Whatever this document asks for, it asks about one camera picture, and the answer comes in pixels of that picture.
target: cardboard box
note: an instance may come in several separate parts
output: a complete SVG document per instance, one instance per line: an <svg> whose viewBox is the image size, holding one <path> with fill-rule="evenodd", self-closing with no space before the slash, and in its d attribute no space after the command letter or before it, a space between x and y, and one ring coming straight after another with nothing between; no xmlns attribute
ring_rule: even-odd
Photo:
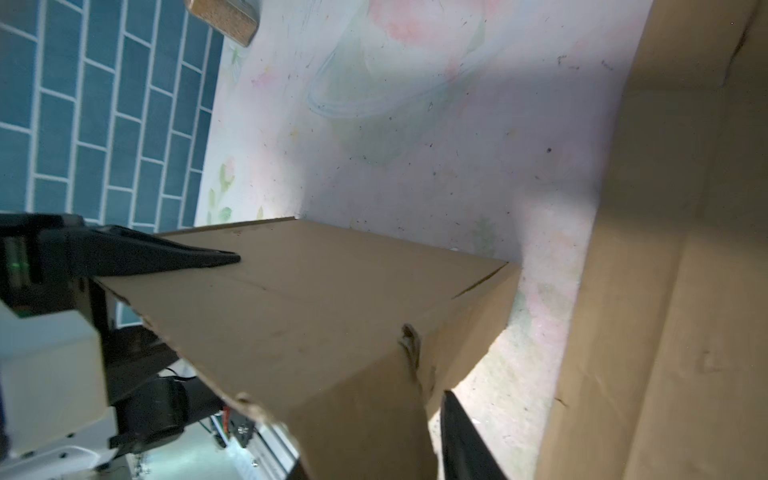
<svg viewBox="0 0 768 480"><path fill-rule="evenodd" d="M519 267L293 219L170 238L242 261L101 282L208 386L287 424L314 480L436 477L427 418L506 327Z"/></svg>
<svg viewBox="0 0 768 480"><path fill-rule="evenodd" d="M765 478L768 4L656 0L536 477Z"/></svg>

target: white grout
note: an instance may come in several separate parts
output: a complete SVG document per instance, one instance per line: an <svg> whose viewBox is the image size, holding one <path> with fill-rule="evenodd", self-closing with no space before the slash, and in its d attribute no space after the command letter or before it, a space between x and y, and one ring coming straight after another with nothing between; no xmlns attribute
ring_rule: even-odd
<svg viewBox="0 0 768 480"><path fill-rule="evenodd" d="M30 118L31 135L29 148L29 166L27 170L27 194L24 207L28 212L35 208L35 170L38 164L38 136L40 124L40 86L42 83L43 47L45 46L45 14L48 3L40 2L38 10L38 49L35 52L35 84L32 88L32 115Z"/></svg>
<svg viewBox="0 0 768 480"><path fill-rule="evenodd" d="M115 112L113 112L113 115L114 115L115 117L120 117L120 118L125 118L125 119L127 119L127 120L132 120L132 121L141 122L141 119L140 119L139 117L134 117L133 115L124 114L124 113L121 113L121 112L119 112L119 111L115 111Z"/></svg>
<svg viewBox="0 0 768 480"><path fill-rule="evenodd" d="M65 2L64 0L54 0L54 2L61 3L62 5L67 6L67 7L71 8L72 10L75 10L78 13L82 13L83 12L82 8L78 7L77 5L73 5L73 4L69 3L69 2Z"/></svg>
<svg viewBox="0 0 768 480"><path fill-rule="evenodd" d="M156 38L154 33L153 33L152 34L152 43L150 43L150 42L144 40L143 38L139 38L136 35L128 32L128 31L123 32L123 35L125 35L126 37L128 37L131 40L135 41L136 43L142 44L143 46L145 46L147 48L152 48L152 45L154 45L154 41L155 41L155 38Z"/></svg>
<svg viewBox="0 0 768 480"><path fill-rule="evenodd" d="M69 184L71 181L66 177L59 177L58 175L48 175L48 174L34 174L32 175L34 178L40 178L42 180L53 180L56 182L62 182L63 184Z"/></svg>
<svg viewBox="0 0 768 480"><path fill-rule="evenodd" d="M147 69L147 83L144 86L144 106L141 112L141 130L139 132L139 144L136 152L136 167L134 168L134 184L133 184L133 198L131 199L131 209L128 213L128 221L134 221L134 215L136 214L136 200L138 199L139 188L139 175L141 174L141 155L144 150L144 135L147 133L147 112L149 111L149 92L152 85L152 73L154 72L154 55L155 46L157 45L157 31L160 29L160 6L163 2L155 2L154 5L154 23L152 24L152 43L149 46L149 68ZM125 32L125 36L132 38L135 35L129 35Z"/></svg>
<svg viewBox="0 0 768 480"><path fill-rule="evenodd" d="M187 207L187 185L190 181L190 171L192 171L192 154L194 153L195 144L197 143L197 125L200 120L200 103L203 100L203 87L205 87L205 73L208 69L208 55L210 54L210 39L213 36L213 29L208 28L208 36L205 38L205 54L203 55L203 70L200 73L200 90L197 92L197 108L194 111L194 126L192 127L192 141L190 142L190 151L187 155L187 170L184 172L184 186L181 189L181 204L179 205L179 221L177 228L181 230L183 227L181 222L184 220L184 208Z"/></svg>
<svg viewBox="0 0 768 480"><path fill-rule="evenodd" d="M163 165L165 162L158 160L157 158L142 157L141 160L152 162L153 164Z"/></svg>
<svg viewBox="0 0 768 480"><path fill-rule="evenodd" d="M80 25L80 46L78 48L78 79L75 83L75 103L74 103L74 119L72 120L72 133L69 147L69 173L68 177L71 180L69 188L67 189L67 200L65 202L64 211L68 214L72 213L72 204L74 203L74 174L78 167L78 138L80 137L80 110L82 107L83 99L83 76L85 74L85 43L88 41L88 17L91 14L91 0L83 1L83 15L81 15Z"/></svg>
<svg viewBox="0 0 768 480"><path fill-rule="evenodd" d="M182 132L182 131L171 130L170 132L171 132L172 134L174 134L174 135L178 135L179 137L189 138L190 140L192 140L192 135L190 135L190 134L185 134L185 133L184 133L184 132Z"/></svg>
<svg viewBox="0 0 768 480"><path fill-rule="evenodd" d="M8 25L6 23L3 23L3 22L0 22L0 30L9 31L9 32L11 32L13 34L18 35L19 37L24 37L27 40L32 40L32 41L35 41L35 42L38 40L38 38L35 37L33 34L27 33L26 31L23 31L23 30L19 30L18 28L12 27L12 26L10 26L10 25Z"/></svg>
<svg viewBox="0 0 768 480"><path fill-rule="evenodd" d="M76 141L75 143L76 143L76 144L77 144L79 147L88 147L88 148L93 148L94 150L100 150L100 151L103 151L103 152L107 151L107 148L106 148L106 147L102 147L101 145L96 145L96 144L89 144L88 142L85 142L85 141L79 141L79 140L78 140L78 141Z"/></svg>
<svg viewBox="0 0 768 480"><path fill-rule="evenodd" d="M163 165L163 173L160 177L160 194L161 197L157 199L157 206L155 207L154 211L154 222L159 226L160 225L160 214L163 208L163 198L162 194L165 192L165 179L168 175L168 157L170 156L170 140L171 135L174 133L173 125L174 121L176 120L176 105L177 100L179 98L179 84L181 83L181 64L184 62L182 59L184 58L184 49L187 47L187 26L189 25L189 12L187 12L186 9L184 9L184 23L181 24L181 43L179 44L179 53L176 57L176 76L174 81L174 96L173 100L170 102L170 120L168 125L168 133L165 137L165 153L163 154L163 159L165 160Z"/></svg>
<svg viewBox="0 0 768 480"><path fill-rule="evenodd" d="M189 68L190 70L194 70L194 71L196 71L196 72L197 72L197 73L199 73L199 74L203 73L203 70L202 70L201 68L195 67L195 66L194 66L194 65L192 65L191 63L188 63L188 62L182 61L182 62L181 62L181 64L182 64L183 66L185 66L185 67Z"/></svg>
<svg viewBox="0 0 768 480"><path fill-rule="evenodd" d="M173 97L173 96L174 96L174 94L170 93L169 91L165 91L165 90L163 90L163 89L162 89L162 88L160 88L160 87L155 87L155 86L154 86L154 85L152 85L152 84L150 84L149 88L150 88L150 90L152 90L152 91L156 91L157 93L161 93L161 94L167 95L167 96L169 96L169 97Z"/></svg>
<svg viewBox="0 0 768 480"><path fill-rule="evenodd" d="M128 12L128 2L123 0L120 8L120 31L118 32L118 54L114 64L114 81L112 82L112 98L110 100L110 119L107 132L107 158L104 161L104 179L101 184L101 204L99 210L99 223L104 224L107 215L107 187L109 186L109 174L112 168L112 151L114 150L114 123L117 119L118 92L120 91L120 75L123 68L123 32L125 31L125 19Z"/></svg>
<svg viewBox="0 0 768 480"><path fill-rule="evenodd" d="M116 190L118 192L128 192L129 194L132 194L134 192L133 188L129 188L129 187L116 187L114 185L110 185L109 187L107 187L107 189L109 189L109 190Z"/></svg>
<svg viewBox="0 0 768 480"><path fill-rule="evenodd" d="M111 74L113 74L113 73L114 73L114 68L112 68L112 67L108 67L107 65L104 65L104 64L102 64L102 63L99 63L99 62L97 62L97 61L95 61L95 60L91 60L91 59L90 59L90 58L88 58L88 57L85 57L85 58L83 58L83 61L84 61L85 63L89 64L89 65L90 65L90 66L92 66L92 67L100 68L101 70L105 70L105 71L108 71L108 72L109 72L109 73L111 73Z"/></svg>
<svg viewBox="0 0 768 480"><path fill-rule="evenodd" d="M73 101L73 102L78 101L77 98L75 98L75 97L73 97L71 95L62 94L62 93L57 92L56 90L51 90L50 88L40 87L40 91L42 93L44 93L44 94L51 95L52 97L64 98L65 100L69 100L69 101Z"/></svg>
<svg viewBox="0 0 768 480"><path fill-rule="evenodd" d="M18 125L14 124L6 124L4 121L0 121L0 128L4 128L5 130L20 131L23 134L30 134L32 132L32 130L27 127L19 127Z"/></svg>

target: cardboard box flap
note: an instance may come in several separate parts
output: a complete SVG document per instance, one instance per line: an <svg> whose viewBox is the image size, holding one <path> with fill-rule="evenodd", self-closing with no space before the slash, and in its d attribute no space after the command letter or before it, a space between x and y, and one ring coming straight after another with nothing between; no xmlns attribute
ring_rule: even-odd
<svg viewBox="0 0 768 480"><path fill-rule="evenodd" d="M172 238L242 261L101 282L211 388L285 422L315 480L434 478L424 405L442 390L423 393L403 325L443 353L424 358L452 388L504 328L519 268L303 220ZM472 329L482 341L461 341Z"/></svg>
<svg viewBox="0 0 768 480"><path fill-rule="evenodd" d="M765 476L763 6L724 87L624 96L539 479ZM745 12L742 2L716 11ZM699 20L666 33L693 35ZM658 41L649 31L641 43ZM687 58L685 44L665 48Z"/></svg>
<svg viewBox="0 0 768 480"><path fill-rule="evenodd" d="M717 88L758 0L656 0L627 88Z"/></svg>

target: blue tile wall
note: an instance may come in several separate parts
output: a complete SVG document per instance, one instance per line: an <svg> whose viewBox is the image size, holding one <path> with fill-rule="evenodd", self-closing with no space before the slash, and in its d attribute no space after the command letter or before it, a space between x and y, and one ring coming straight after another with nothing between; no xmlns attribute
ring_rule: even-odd
<svg viewBox="0 0 768 480"><path fill-rule="evenodd" d="M180 208L181 200L168 197L163 198L163 205L160 209L159 231L171 232L178 228Z"/></svg>
<svg viewBox="0 0 768 480"><path fill-rule="evenodd" d="M192 153L192 168L198 170L203 170L205 146L208 143L208 129L210 129L210 114L206 111L200 111L197 116L197 135Z"/></svg>
<svg viewBox="0 0 768 480"><path fill-rule="evenodd" d="M49 94L40 95L37 174L66 177L72 145L74 103Z"/></svg>
<svg viewBox="0 0 768 480"><path fill-rule="evenodd" d="M163 28L157 31L152 85L165 91L174 91L184 16L183 2L163 2L160 9L160 25Z"/></svg>
<svg viewBox="0 0 768 480"><path fill-rule="evenodd" d="M145 41L152 41L152 24L157 0L128 0L125 31Z"/></svg>
<svg viewBox="0 0 768 480"><path fill-rule="evenodd" d="M118 53L120 7L120 2L115 0L97 0L91 2L91 14L88 16L88 48L85 56L112 68Z"/></svg>
<svg viewBox="0 0 768 480"><path fill-rule="evenodd" d="M0 30L0 121L29 127L36 49L32 40Z"/></svg>
<svg viewBox="0 0 768 480"><path fill-rule="evenodd" d="M0 22L36 35L38 32L37 2L3 2L0 8Z"/></svg>
<svg viewBox="0 0 768 480"><path fill-rule="evenodd" d="M74 170L72 210L87 218L98 218L101 191L104 189L106 153L89 147L78 147Z"/></svg>
<svg viewBox="0 0 768 480"><path fill-rule="evenodd" d="M0 209L24 210L29 169L29 135L0 128Z"/></svg>
<svg viewBox="0 0 768 480"><path fill-rule="evenodd" d="M184 61L203 69L205 44L208 40L208 24L190 16L187 23L187 43L184 46Z"/></svg>
<svg viewBox="0 0 768 480"><path fill-rule="evenodd" d="M149 71L149 48L125 38L123 40L123 61L120 73L118 111L141 118L144 109L144 90L147 88Z"/></svg>
<svg viewBox="0 0 768 480"><path fill-rule="evenodd" d="M222 44L182 0L8 2L0 210L192 226Z"/></svg>
<svg viewBox="0 0 768 480"><path fill-rule="evenodd" d="M154 223L162 177L162 165L146 160L141 161L134 222Z"/></svg>
<svg viewBox="0 0 768 480"><path fill-rule="evenodd" d="M200 194L200 179L202 175L191 171L187 180L187 203L184 205L184 216L181 219L182 227L194 225L194 214L197 211L197 196Z"/></svg>
<svg viewBox="0 0 768 480"><path fill-rule="evenodd" d="M200 74L191 68L181 67L174 130L192 135L194 117L197 110L197 96L200 91Z"/></svg>
<svg viewBox="0 0 768 480"><path fill-rule="evenodd" d="M112 162L109 171L109 184L111 186L125 188L134 186L140 136L141 123L127 118L114 119Z"/></svg>
<svg viewBox="0 0 768 480"><path fill-rule="evenodd" d="M107 146L114 75L93 65L84 66L78 140Z"/></svg>
<svg viewBox="0 0 768 480"><path fill-rule="evenodd" d="M184 192L184 178L187 176L187 159L189 158L191 140L179 135L171 135L168 167L165 173L166 195L180 197Z"/></svg>
<svg viewBox="0 0 768 480"><path fill-rule="evenodd" d="M67 203L67 183L59 180L38 178L35 180L35 211L57 214Z"/></svg>
<svg viewBox="0 0 768 480"><path fill-rule="evenodd" d="M144 148L141 150L142 157L154 158L155 160L164 158L172 105L173 98L168 95L159 91L150 92L147 128L144 130Z"/></svg>
<svg viewBox="0 0 768 480"><path fill-rule="evenodd" d="M105 225L128 225L131 215L131 204L134 195L125 190L112 190L107 192L107 206L104 215Z"/></svg>
<svg viewBox="0 0 768 480"><path fill-rule="evenodd" d="M214 107L214 94L216 94L216 81L219 78L219 63L221 60L221 48L224 45L224 37L215 35L210 39L210 54L205 70L205 84L203 85L203 99L200 102L207 109Z"/></svg>
<svg viewBox="0 0 768 480"><path fill-rule="evenodd" d="M48 0L42 86L72 97L78 83L81 20L79 12Z"/></svg>

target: cardboard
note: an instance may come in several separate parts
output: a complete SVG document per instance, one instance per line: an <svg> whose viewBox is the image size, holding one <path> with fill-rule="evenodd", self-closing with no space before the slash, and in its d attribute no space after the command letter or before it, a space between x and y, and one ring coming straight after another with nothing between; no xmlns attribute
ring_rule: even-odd
<svg viewBox="0 0 768 480"><path fill-rule="evenodd" d="M768 12L690 3L656 0L638 49L539 480L768 469Z"/></svg>
<svg viewBox="0 0 768 480"><path fill-rule="evenodd" d="M427 418L506 327L519 268L304 220L173 240L240 263L101 279L315 480L435 478Z"/></svg>

